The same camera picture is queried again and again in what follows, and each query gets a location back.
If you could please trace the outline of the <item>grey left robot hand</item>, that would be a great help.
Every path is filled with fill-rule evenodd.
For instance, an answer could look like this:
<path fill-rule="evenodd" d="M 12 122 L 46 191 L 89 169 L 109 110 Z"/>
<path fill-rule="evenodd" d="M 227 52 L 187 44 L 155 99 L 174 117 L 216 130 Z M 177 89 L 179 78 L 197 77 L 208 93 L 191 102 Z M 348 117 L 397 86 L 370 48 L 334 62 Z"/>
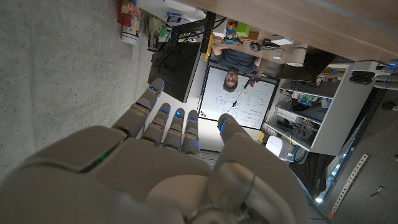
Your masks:
<path fill-rule="evenodd" d="M 397 91 L 397 59 L 391 59 L 388 65 L 378 65 L 375 74 L 375 88 Z"/>

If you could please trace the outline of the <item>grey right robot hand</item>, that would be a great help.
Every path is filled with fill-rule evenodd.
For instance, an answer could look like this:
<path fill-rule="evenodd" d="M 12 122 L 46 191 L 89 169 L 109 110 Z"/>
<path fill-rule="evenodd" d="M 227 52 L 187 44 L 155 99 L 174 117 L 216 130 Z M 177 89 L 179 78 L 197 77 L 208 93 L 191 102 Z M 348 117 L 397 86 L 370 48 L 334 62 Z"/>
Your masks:
<path fill-rule="evenodd" d="M 294 173 L 230 115 L 214 166 L 200 158 L 198 114 L 164 103 L 155 79 L 110 127 L 42 149 L 1 182 L 2 223 L 307 223 Z"/>

